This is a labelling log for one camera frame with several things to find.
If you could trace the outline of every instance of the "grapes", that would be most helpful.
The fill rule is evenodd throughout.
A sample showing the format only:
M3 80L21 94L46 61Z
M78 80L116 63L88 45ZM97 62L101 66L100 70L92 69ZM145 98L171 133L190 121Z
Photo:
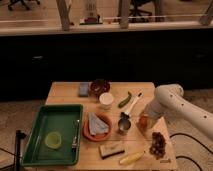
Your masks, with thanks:
M153 132L152 146L149 148L149 152L154 155L157 160L165 155L165 146L166 141L164 136L160 132Z

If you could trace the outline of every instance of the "desk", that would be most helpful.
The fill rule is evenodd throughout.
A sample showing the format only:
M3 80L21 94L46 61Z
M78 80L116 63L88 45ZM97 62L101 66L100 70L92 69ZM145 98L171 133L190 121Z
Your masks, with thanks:
M144 107L153 98L154 85L152 83L110 83L110 92L114 95L115 101L110 110L103 110L95 97L79 98L77 82L54 82L50 89L47 105L51 104L83 104L83 120L88 112L103 113L108 115L113 122L112 134L104 142L91 142L85 137L81 137L79 161L75 166L67 168L51 168L51 170L175 170L177 163L173 152L173 146L169 139L168 130L164 118L160 119L150 132L143 135L136 126L140 113ZM143 93L143 97L138 101L131 112L132 126L127 135L120 135L117 133L117 123L121 111L124 111L128 105L122 109L117 107L118 103L126 98L127 92L130 91L133 95L139 92ZM166 155L164 158L156 160L149 154L149 147L151 146L150 136L151 132L161 132L166 139ZM123 140L125 144L125 153L119 154L102 160L99 155L98 147L101 144L106 144L110 141ZM118 161L126 154L145 151L143 157L128 166L119 165Z

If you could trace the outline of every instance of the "chair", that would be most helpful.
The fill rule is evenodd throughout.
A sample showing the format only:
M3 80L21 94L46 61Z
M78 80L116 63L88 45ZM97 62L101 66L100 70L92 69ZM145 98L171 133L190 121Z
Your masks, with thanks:
M36 3L38 5L40 5L40 1L39 0L28 0L28 1L36 1ZM8 5L8 9L10 11L12 11L13 10L12 6L15 5L17 2L21 2L21 4L23 6L25 6L26 10L30 10L30 7L24 2L24 0L10 0L10 4Z
M143 16L143 14L146 14L147 16L151 16L152 12L139 9L140 6L143 6L144 4L149 2L152 2L152 0L131 0L131 5L133 5L133 9L130 10L129 15L133 17L137 17L137 16L140 17L140 16ZM142 17L139 20L142 22L148 22L147 19Z

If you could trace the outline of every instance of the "green tray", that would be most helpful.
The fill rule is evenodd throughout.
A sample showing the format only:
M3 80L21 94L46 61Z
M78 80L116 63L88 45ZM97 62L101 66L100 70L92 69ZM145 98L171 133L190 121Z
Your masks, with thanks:
M80 136L82 127L82 105L49 105L42 106L34 122L21 165L53 166L74 165L78 162ZM76 120L79 122L78 147L72 148L75 136ZM61 147L57 150L44 143L46 135L52 131L60 132Z

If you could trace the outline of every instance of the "brown bowl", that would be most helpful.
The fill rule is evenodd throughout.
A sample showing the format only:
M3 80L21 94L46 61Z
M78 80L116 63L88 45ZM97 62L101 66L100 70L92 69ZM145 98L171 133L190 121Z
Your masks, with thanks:
M91 141L99 142L99 141L106 140L110 136L111 131L112 131L112 122L109 119L109 117L106 116L106 115L97 114L97 116L99 117L99 119L104 121L107 125L109 125L109 132L103 133L103 134L98 134L98 135L95 135L95 136L90 135L90 133L89 133L89 118L87 117L85 122L84 122L84 126L83 126L83 135Z
M102 93L110 90L110 84L104 79L94 80L90 85L90 92L99 97Z

